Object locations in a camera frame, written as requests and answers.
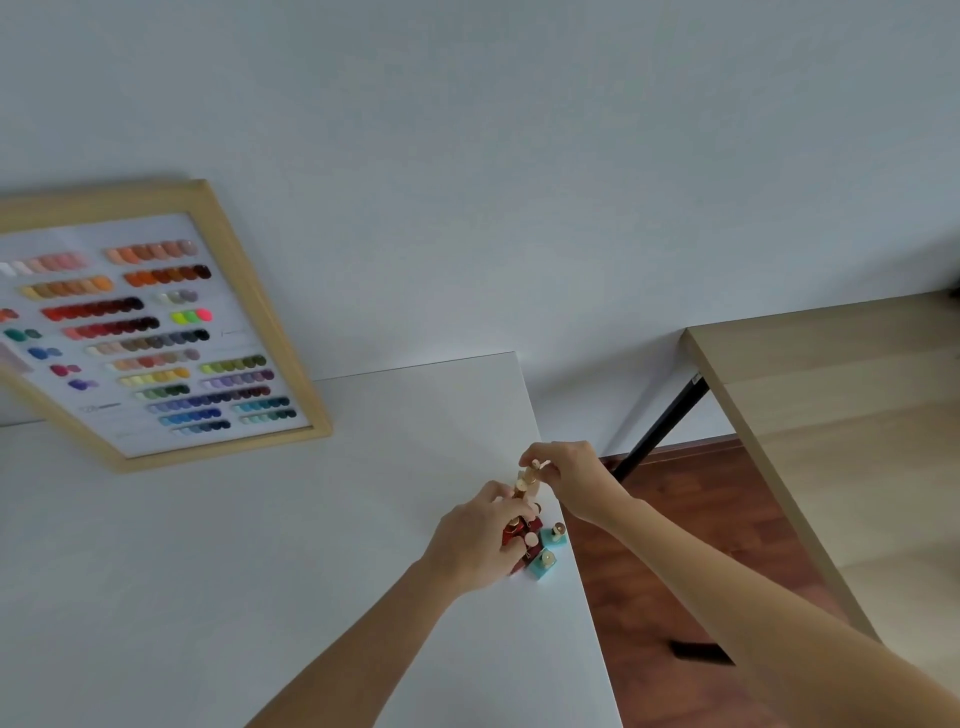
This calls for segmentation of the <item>black metal table leg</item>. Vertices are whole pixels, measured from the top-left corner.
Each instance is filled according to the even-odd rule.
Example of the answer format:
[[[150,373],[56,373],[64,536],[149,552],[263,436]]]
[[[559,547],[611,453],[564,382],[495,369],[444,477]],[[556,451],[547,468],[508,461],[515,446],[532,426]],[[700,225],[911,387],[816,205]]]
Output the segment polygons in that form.
[[[611,472],[613,478],[617,482],[623,483],[709,391],[710,385],[704,380],[702,374],[696,373],[692,376],[690,381],[684,385],[669,406],[647,430],[643,438],[613,468]],[[718,666],[733,666],[735,664],[726,651],[715,642],[669,639],[667,648],[674,658],[680,661]]]

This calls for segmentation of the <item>light wooden table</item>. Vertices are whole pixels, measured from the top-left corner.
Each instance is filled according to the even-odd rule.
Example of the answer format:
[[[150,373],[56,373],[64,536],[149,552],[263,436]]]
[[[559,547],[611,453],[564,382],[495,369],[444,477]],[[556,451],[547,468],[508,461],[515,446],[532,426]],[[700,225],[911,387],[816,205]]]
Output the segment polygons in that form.
[[[681,341],[849,623],[960,696],[960,297]]]

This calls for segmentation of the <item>person's left hand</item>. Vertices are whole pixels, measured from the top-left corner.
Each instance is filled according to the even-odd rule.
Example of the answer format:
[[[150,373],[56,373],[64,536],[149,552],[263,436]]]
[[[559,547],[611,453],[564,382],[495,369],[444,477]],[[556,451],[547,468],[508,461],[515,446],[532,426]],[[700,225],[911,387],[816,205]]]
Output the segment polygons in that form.
[[[517,517],[538,514],[532,503],[513,498],[506,484],[488,481],[439,521],[419,563],[451,600],[489,587],[506,577],[496,575],[503,529]]]

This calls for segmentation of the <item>person's right hand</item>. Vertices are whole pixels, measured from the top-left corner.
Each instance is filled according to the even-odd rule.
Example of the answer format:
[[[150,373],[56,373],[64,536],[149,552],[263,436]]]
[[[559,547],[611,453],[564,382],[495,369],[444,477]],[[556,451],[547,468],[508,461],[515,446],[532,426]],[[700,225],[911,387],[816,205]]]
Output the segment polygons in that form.
[[[576,518],[600,528],[610,526],[633,498],[614,479],[587,441],[559,442],[560,484],[551,488],[560,504]]]

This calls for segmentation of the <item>person's right forearm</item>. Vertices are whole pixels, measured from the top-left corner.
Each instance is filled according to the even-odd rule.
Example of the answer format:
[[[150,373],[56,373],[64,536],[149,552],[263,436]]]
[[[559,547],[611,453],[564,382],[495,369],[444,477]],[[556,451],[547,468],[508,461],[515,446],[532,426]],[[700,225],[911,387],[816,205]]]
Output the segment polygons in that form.
[[[960,698],[626,494],[587,517],[640,559],[791,728],[960,728]]]

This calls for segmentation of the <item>person's left forearm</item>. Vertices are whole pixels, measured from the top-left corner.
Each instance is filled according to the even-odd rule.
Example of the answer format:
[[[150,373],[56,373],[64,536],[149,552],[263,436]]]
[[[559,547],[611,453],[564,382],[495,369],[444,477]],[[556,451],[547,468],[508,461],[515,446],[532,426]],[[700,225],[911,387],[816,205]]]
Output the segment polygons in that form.
[[[373,728],[440,618],[470,588],[464,564],[422,557],[245,728]]]

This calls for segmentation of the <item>wooden framed nail colour chart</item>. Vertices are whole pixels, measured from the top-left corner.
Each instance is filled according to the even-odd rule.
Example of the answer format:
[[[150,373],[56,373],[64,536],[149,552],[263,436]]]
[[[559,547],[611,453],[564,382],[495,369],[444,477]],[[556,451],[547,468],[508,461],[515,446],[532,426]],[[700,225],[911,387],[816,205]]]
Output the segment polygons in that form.
[[[0,196],[0,388],[120,472],[333,433],[204,179]]]

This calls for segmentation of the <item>red nail polish bottle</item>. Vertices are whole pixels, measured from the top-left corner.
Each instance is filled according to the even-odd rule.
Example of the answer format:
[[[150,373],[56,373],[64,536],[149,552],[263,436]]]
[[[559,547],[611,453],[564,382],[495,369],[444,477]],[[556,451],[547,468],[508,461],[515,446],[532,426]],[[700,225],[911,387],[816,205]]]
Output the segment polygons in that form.
[[[501,535],[501,546],[506,549],[510,543],[522,540],[524,553],[522,557],[513,565],[510,575],[529,567],[544,550],[544,543],[541,537],[541,529],[544,523],[539,516],[533,518],[524,518],[518,516],[509,521],[503,529]]]

